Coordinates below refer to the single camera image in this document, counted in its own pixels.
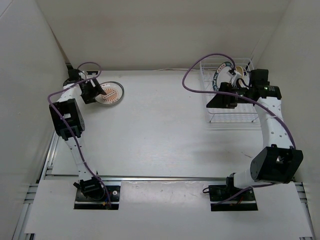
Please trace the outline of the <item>plate with orange pattern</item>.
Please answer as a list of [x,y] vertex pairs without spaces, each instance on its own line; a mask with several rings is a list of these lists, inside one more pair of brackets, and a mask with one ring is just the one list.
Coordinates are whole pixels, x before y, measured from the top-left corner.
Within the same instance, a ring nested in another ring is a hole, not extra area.
[[95,101],[101,105],[111,107],[121,102],[125,95],[125,89],[122,84],[116,81],[106,81],[100,84],[105,94],[99,94]]

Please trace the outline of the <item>white plate teal rim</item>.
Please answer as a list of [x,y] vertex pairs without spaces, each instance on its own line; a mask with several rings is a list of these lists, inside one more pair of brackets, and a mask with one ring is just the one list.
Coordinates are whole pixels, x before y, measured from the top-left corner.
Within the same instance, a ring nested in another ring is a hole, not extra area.
[[212,78],[213,91],[217,92],[221,86],[221,83],[223,82],[231,83],[232,77],[228,74],[228,72],[232,69],[232,67],[233,64],[229,61],[225,61],[217,67]]

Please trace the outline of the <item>cream plate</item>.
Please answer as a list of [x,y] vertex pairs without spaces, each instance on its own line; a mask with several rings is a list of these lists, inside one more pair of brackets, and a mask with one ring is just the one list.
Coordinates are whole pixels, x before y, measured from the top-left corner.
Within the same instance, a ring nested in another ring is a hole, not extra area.
[[239,65],[237,65],[237,66],[235,67],[235,70],[240,74],[241,79],[243,79],[243,80],[245,81],[245,80],[246,80],[246,75],[247,75],[246,70],[243,69],[243,67],[242,67],[242,66],[239,66]]

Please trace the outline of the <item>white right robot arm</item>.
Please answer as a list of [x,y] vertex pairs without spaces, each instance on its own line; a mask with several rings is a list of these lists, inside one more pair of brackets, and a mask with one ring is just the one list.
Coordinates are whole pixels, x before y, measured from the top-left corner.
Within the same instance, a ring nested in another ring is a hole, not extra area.
[[303,152],[296,148],[283,120],[281,91],[270,84],[268,74],[267,69],[252,70],[249,83],[245,83],[236,69],[230,69],[230,80],[220,83],[206,105],[209,109],[234,109],[238,104],[252,104],[260,122],[263,149],[247,170],[231,175],[233,182],[224,188],[230,200],[238,199],[247,187],[289,183],[303,161]]

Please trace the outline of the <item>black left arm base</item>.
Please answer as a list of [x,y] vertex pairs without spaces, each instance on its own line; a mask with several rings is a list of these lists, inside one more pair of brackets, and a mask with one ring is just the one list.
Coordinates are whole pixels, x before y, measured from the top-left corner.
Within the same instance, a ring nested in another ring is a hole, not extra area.
[[81,192],[80,184],[73,184],[76,188],[73,208],[75,210],[118,210],[120,205],[121,186],[107,185],[110,200],[105,189],[94,189],[92,193]]

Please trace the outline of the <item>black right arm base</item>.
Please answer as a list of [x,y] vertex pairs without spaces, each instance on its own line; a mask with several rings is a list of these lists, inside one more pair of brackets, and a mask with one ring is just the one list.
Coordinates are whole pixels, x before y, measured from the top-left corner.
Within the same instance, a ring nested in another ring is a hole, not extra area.
[[212,212],[257,211],[258,205],[252,188],[234,188],[226,185],[209,185],[202,190],[209,195]]

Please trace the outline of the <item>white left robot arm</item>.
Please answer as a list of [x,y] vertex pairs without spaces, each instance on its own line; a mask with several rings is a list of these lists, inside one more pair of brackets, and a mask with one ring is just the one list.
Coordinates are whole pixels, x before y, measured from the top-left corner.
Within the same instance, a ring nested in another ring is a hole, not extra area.
[[76,164],[79,182],[74,185],[80,189],[88,186],[87,194],[93,200],[100,200],[105,194],[102,180],[90,169],[83,154],[83,138],[85,121],[81,114],[76,97],[80,96],[88,105],[96,102],[98,95],[105,95],[96,77],[85,78],[79,69],[69,69],[68,79],[63,83],[63,90],[51,93],[47,97],[49,111],[55,132],[71,151]]

